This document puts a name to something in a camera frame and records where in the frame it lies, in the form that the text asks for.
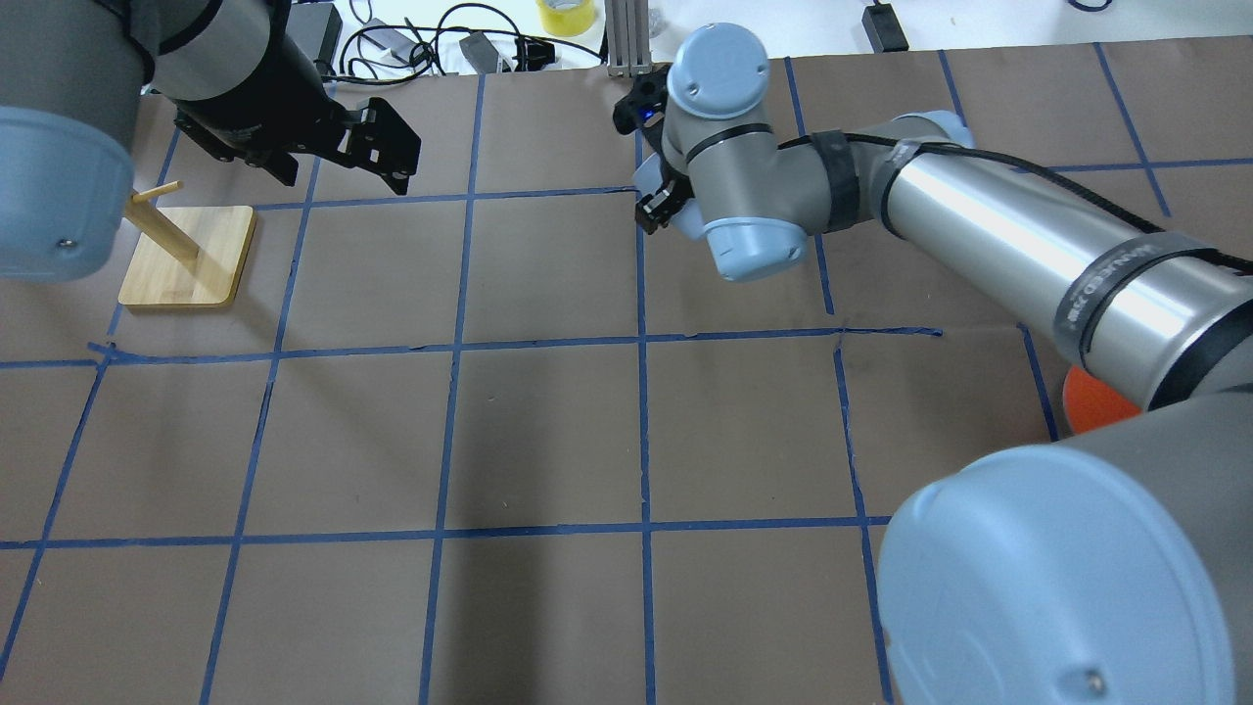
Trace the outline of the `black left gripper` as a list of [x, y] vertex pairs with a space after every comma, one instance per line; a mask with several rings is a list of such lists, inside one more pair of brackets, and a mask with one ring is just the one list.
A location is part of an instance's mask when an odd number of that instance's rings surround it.
[[381, 178], [406, 197], [416, 174], [421, 138], [383, 98], [348, 108], [323, 95], [313, 100], [174, 100], [175, 126], [216, 162], [243, 162], [294, 187], [294, 155], [321, 157]]

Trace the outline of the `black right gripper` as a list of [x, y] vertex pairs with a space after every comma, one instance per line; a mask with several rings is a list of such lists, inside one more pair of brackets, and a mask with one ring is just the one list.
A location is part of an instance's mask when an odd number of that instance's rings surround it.
[[[619, 134], [647, 134], [662, 125], [670, 100], [667, 88], [670, 70], [672, 63], [662, 63], [632, 76], [626, 95], [613, 106], [613, 126]], [[658, 183], [635, 180], [634, 187], [639, 193], [634, 218], [647, 235], [670, 225], [690, 202], [690, 180], [685, 175], [667, 177]]]

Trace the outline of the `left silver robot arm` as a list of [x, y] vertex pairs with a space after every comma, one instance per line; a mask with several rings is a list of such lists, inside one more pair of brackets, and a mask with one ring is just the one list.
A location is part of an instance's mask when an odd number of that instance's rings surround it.
[[1, 270], [93, 275], [129, 195], [145, 86], [221, 162], [292, 187], [298, 155], [378, 175], [403, 195], [417, 133], [385, 99], [351, 111], [288, 35], [289, 1], [5, 1], [1, 6]]

